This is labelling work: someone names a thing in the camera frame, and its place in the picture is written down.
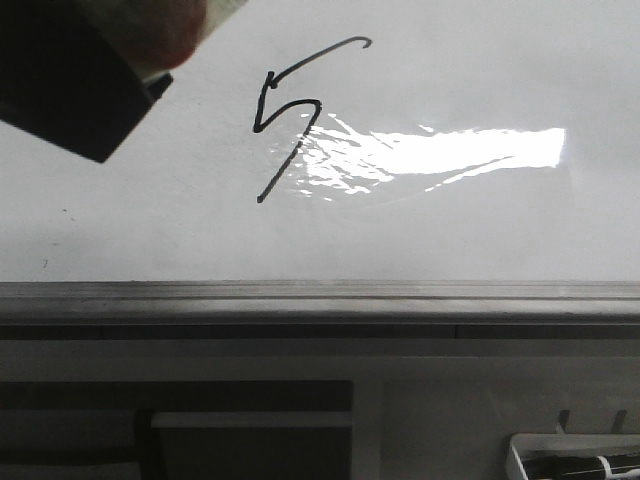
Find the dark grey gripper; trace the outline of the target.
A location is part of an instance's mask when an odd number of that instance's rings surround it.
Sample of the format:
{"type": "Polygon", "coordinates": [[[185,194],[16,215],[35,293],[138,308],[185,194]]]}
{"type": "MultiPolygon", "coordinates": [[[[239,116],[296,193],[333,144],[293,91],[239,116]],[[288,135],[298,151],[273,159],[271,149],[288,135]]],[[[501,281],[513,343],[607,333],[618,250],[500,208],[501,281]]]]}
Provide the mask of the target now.
{"type": "Polygon", "coordinates": [[[72,1],[1,4],[1,119],[105,162],[173,78],[143,82],[72,1]]]}

